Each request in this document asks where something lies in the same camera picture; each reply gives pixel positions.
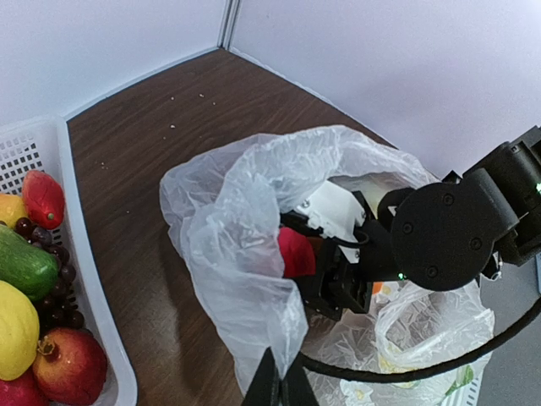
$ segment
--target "red apple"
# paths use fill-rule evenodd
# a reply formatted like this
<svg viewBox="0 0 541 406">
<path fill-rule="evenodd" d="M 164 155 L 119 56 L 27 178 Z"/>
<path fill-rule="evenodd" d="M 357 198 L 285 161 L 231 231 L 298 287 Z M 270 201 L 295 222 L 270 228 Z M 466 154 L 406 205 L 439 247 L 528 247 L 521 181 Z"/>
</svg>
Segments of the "red apple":
<svg viewBox="0 0 541 406">
<path fill-rule="evenodd" d="M 48 406 L 49 401 L 36 385 L 32 370 L 15 381 L 0 380 L 2 406 Z"/>
<path fill-rule="evenodd" d="M 40 341 L 33 369 L 38 386 L 52 401 L 90 406 L 103 390 L 107 357 L 90 334 L 55 328 Z"/>
</svg>

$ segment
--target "black screw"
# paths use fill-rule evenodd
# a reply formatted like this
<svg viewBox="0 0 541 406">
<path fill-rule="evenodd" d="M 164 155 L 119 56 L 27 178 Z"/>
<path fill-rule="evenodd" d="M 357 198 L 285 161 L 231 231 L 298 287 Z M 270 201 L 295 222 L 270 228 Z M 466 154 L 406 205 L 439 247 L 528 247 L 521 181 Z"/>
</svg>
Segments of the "black screw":
<svg viewBox="0 0 541 406">
<path fill-rule="evenodd" d="M 413 225 L 410 222 L 405 222 L 402 226 L 402 232 L 405 234 L 411 234 L 413 231 Z"/>
<path fill-rule="evenodd" d="M 470 241 L 470 248 L 474 251 L 478 251 L 478 250 L 481 250 L 481 246 L 483 245 L 483 243 L 481 242 L 480 239 L 478 238 L 475 238 L 475 239 L 472 239 Z"/>
<path fill-rule="evenodd" d="M 438 276 L 438 268 L 435 266 L 429 266 L 426 270 L 426 276 L 427 277 L 437 277 Z"/>
<path fill-rule="evenodd" d="M 443 204 L 444 205 L 452 206 L 454 202 L 455 202 L 455 197 L 453 195 L 448 193 L 445 196 L 443 196 Z"/>
</svg>

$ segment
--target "lemon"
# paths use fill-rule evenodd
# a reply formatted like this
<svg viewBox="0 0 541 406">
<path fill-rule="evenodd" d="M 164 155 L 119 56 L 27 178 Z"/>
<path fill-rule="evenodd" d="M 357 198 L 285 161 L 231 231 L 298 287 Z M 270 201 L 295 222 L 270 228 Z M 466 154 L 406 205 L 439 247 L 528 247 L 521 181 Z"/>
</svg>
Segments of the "lemon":
<svg viewBox="0 0 541 406">
<path fill-rule="evenodd" d="M 0 221 L 5 222 L 9 228 L 13 229 L 21 217 L 28 217 L 23 198 L 0 194 Z"/>
<path fill-rule="evenodd" d="M 40 321 L 32 303 L 19 290 L 0 281 L 0 379 L 22 376 L 36 359 Z"/>
</svg>

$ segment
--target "white bracket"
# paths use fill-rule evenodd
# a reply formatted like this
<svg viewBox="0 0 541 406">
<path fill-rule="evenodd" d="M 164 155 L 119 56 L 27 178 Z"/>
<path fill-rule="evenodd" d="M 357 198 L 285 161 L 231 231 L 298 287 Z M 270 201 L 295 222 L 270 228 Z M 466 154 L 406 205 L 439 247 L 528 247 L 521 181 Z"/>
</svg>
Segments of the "white bracket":
<svg viewBox="0 0 541 406">
<path fill-rule="evenodd" d="M 340 186 L 325 181 L 296 212 L 308 217 L 308 227 L 323 230 L 323 237 L 338 237 L 357 242 L 353 235 L 355 226 L 361 226 L 366 212 L 353 194 Z M 340 247 L 347 260 L 358 262 L 359 250 Z"/>
</svg>

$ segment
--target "white wall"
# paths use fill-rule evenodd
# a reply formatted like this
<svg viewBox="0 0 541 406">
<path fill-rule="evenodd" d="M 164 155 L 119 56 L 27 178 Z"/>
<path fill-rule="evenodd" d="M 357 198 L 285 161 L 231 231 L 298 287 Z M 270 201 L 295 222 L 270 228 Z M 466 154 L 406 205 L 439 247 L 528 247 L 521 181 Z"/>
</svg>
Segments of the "white wall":
<svg viewBox="0 0 541 406">
<path fill-rule="evenodd" d="M 442 175 L 541 124 L 539 0 L 242 0 L 232 50 Z"/>
<path fill-rule="evenodd" d="M 2 0 L 0 124 L 66 115 L 216 47 L 226 0 Z"/>
</svg>

